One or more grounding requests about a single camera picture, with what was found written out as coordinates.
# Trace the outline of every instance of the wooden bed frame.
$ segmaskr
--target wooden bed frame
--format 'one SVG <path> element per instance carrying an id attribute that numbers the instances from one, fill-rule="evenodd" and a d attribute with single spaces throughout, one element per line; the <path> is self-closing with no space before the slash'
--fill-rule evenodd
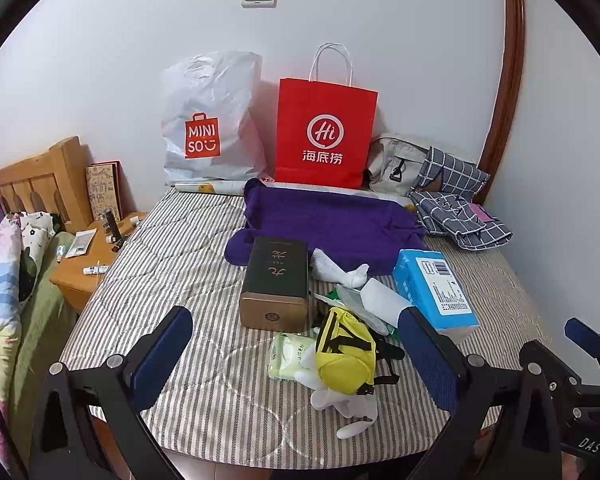
<path id="1" fill-rule="evenodd" d="M 0 202 L 5 213 L 57 213 L 75 234 L 93 222 L 85 167 L 87 157 L 78 137 L 68 137 L 45 153 L 0 170 Z"/>

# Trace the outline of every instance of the wooden table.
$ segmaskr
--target wooden table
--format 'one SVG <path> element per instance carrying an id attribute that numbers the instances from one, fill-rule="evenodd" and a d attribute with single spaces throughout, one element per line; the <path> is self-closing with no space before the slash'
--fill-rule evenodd
<path id="1" fill-rule="evenodd" d="M 142 220 L 146 213 L 129 213 L 118 222 L 118 228 L 123 235 L 131 234 L 134 229 L 130 218 L 138 216 Z M 97 232 L 89 244 L 87 253 L 73 258 L 63 258 L 62 262 L 56 267 L 49 281 L 58 286 L 62 295 L 78 314 L 83 310 L 89 298 L 98 285 L 98 279 L 102 276 L 97 274 L 86 275 L 82 272 L 85 267 L 94 267 L 100 262 L 100 265 L 110 265 L 119 253 L 114 253 L 111 248 L 113 244 L 107 244 L 107 234 L 102 225 L 104 220 L 96 220 L 89 225 L 89 229 L 97 228 Z"/>

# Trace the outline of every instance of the paper bag handle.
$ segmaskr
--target paper bag handle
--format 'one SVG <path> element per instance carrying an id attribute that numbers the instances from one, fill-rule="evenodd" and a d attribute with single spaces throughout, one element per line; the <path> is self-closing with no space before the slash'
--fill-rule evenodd
<path id="1" fill-rule="evenodd" d="M 336 47 L 338 47 L 338 46 L 342 47 L 342 49 L 344 50 L 344 52 L 346 54 L 344 54 L 341 50 L 337 49 Z M 338 52 L 347 62 L 347 69 L 349 70 L 349 77 L 347 78 L 347 86 L 351 86 L 351 81 L 353 80 L 353 62 L 351 61 L 351 54 L 347 50 L 347 47 L 341 43 L 323 43 L 323 44 L 321 44 L 321 46 L 318 47 L 318 50 L 315 51 L 314 62 L 312 63 L 311 70 L 309 72 L 309 81 L 314 80 L 313 79 L 314 78 L 314 70 L 317 73 L 318 58 L 320 57 L 320 54 L 323 53 L 323 51 L 325 51 L 328 48 Z"/>

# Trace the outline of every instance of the wall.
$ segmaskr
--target wall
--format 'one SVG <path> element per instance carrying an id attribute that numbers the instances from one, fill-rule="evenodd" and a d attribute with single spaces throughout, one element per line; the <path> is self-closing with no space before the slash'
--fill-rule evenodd
<path id="1" fill-rule="evenodd" d="M 264 56 L 254 110 L 269 163 L 277 81 L 345 43 L 354 82 L 380 92 L 376 128 L 459 146 L 477 160 L 502 60 L 504 0 L 42 0 L 0 50 L 0 166 L 68 135 L 118 158 L 140 209 L 162 193 L 158 78 L 212 50 Z M 342 80 L 340 59 L 321 76 Z"/>
<path id="2" fill-rule="evenodd" d="M 600 383 L 564 336 L 574 316 L 600 332 L 600 57 L 553 0 L 525 2 L 520 100 L 486 205 L 514 232 L 504 253 L 558 354 Z"/>

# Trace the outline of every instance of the bolt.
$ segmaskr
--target bolt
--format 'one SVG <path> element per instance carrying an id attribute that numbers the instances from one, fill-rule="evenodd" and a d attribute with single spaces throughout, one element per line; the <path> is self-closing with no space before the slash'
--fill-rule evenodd
<path id="1" fill-rule="evenodd" d="M 53 363 L 49 367 L 49 373 L 51 375 L 58 375 L 62 371 L 62 363 Z"/>
<path id="2" fill-rule="evenodd" d="M 109 368 L 118 368 L 122 364 L 122 361 L 122 355 L 115 354 L 107 359 L 107 366 Z"/>
<path id="3" fill-rule="evenodd" d="M 529 363 L 526 367 L 533 375 L 540 375 L 542 373 L 542 368 L 538 363 Z"/>
<path id="4" fill-rule="evenodd" d="M 482 366 L 484 366 L 484 357 L 482 357 L 481 355 L 478 354 L 471 354 L 469 355 L 469 357 L 467 357 L 466 359 L 469 364 L 475 368 L 480 368 Z"/>

